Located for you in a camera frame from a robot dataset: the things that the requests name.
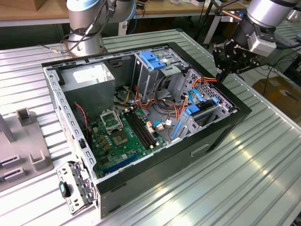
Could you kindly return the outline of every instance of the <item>gray part holder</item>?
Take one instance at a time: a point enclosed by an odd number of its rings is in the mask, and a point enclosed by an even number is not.
[[[0,192],[53,169],[35,112],[0,116],[0,128]]]

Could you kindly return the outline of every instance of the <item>open computer tower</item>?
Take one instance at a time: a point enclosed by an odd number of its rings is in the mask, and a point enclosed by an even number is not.
[[[175,43],[42,65],[76,161],[57,170],[71,214],[105,217],[212,151],[251,112]]]

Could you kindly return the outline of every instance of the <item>aluminum slotted table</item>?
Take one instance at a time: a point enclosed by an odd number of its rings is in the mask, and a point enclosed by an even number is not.
[[[171,41],[216,74],[212,56],[183,32],[104,39],[109,51]],[[301,128],[230,75],[225,86],[252,113],[216,150],[102,220],[94,206],[72,217],[55,172],[72,155],[40,65],[66,58],[40,47],[0,51],[0,113],[34,111],[55,166],[0,193],[1,225],[289,225],[301,211]]]

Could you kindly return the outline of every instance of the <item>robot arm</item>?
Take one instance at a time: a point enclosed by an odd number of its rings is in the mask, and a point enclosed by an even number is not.
[[[67,8],[71,27],[68,49],[72,55],[81,57],[102,53],[101,29],[107,23],[129,20],[135,14],[136,3],[135,0],[67,0]]]
[[[229,73],[242,73],[260,65],[258,55],[267,57],[277,46],[274,31],[299,0],[252,0],[247,15],[238,23],[231,38],[214,45],[217,79]]]

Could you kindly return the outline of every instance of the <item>wooden shelf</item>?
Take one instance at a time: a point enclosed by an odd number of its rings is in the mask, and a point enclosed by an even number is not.
[[[243,6],[233,3],[229,6],[226,6],[225,9],[237,9],[244,8]],[[202,11],[202,6],[198,7],[191,3],[183,3],[181,5],[175,5],[169,0],[164,1],[148,1],[144,6],[145,14],[167,14],[167,13],[200,13]],[[137,14],[143,14],[141,9],[136,10]]]
[[[65,0],[47,0],[38,11],[0,6],[0,20],[35,20],[68,18]]]

